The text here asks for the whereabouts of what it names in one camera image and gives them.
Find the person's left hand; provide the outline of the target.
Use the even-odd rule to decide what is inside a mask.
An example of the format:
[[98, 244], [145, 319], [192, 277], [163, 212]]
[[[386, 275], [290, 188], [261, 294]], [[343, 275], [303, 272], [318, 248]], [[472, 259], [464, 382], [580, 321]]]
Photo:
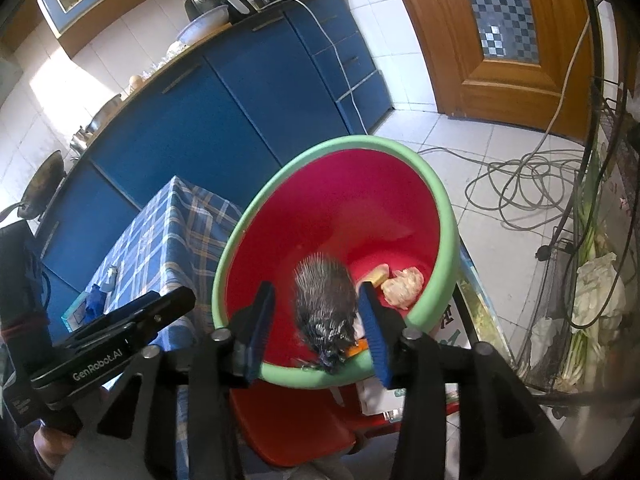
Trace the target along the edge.
[[48, 426], [41, 426], [34, 434], [35, 450], [40, 460], [52, 470], [58, 469], [74, 444], [74, 437]]

